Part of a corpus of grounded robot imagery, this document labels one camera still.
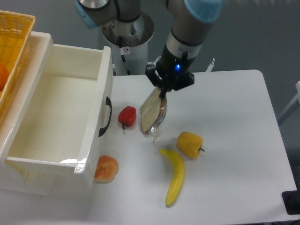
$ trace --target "black handle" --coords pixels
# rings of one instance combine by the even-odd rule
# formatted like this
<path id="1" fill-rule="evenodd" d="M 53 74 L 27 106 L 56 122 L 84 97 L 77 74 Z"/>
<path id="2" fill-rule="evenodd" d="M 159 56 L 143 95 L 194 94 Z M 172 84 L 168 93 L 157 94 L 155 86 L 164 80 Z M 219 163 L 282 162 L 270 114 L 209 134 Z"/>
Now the black handle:
<path id="1" fill-rule="evenodd" d="M 111 108 L 111 112 L 109 113 L 109 119 L 108 119 L 107 125 L 103 128 L 100 128 L 100 130 L 99 130 L 99 137 L 101 137 L 107 131 L 109 124 L 111 123 L 111 119 L 112 119 L 113 107 L 112 107 L 112 102 L 109 97 L 106 97 L 106 104 Z"/>

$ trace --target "white drawer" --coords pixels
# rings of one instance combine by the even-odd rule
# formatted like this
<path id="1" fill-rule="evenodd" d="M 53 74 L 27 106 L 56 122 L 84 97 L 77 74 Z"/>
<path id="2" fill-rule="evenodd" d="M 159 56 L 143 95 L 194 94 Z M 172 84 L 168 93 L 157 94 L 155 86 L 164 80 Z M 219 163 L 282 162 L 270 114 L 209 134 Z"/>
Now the white drawer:
<path id="1" fill-rule="evenodd" d="M 109 123 L 111 49 L 53 45 L 6 163 L 16 173 L 78 174 L 92 184 Z"/>

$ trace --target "yellow bell pepper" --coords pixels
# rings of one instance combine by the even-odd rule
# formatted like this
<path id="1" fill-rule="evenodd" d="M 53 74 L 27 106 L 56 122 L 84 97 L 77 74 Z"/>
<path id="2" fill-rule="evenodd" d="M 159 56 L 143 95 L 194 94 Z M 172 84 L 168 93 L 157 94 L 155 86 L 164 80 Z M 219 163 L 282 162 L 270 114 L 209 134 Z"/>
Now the yellow bell pepper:
<path id="1" fill-rule="evenodd" d="M 188 131 L 182 132 L 177 138 L 177 146 L 179 149 L 192 159 L 199 156 L 200 150 L 204 151 L 201 148 L 202 144 L 203 139 L 200 136 Z"/>

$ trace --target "blue indicator light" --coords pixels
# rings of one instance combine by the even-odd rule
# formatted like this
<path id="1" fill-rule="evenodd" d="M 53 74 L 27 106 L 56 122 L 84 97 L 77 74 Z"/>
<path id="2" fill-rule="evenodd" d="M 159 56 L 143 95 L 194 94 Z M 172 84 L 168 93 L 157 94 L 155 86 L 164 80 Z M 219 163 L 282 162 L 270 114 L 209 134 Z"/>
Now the blue indicator light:
<path id="1" fill-rule="evenodd" d="M 180 66 L 179 64 L 177 64 L 177 65 L 175 66 L 175 70 L 176 70 L 176 71 L 180 71 L 180 69 L 181 69 L 181 66 Z"/>

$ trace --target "red bell pepper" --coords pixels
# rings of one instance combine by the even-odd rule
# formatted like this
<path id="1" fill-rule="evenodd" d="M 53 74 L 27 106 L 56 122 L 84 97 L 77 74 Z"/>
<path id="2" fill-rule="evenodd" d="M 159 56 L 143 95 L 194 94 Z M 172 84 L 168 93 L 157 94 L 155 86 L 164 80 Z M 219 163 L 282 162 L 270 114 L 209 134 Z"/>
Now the red bell pepper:
<path id="1" fill-rule="evenodd" d="M 118 122 L 122 124 L 123 130 L 125 127 L 134 125 L 136 119 L 136 109 L 132 106 L 126 106 L 118 116 Z"/>

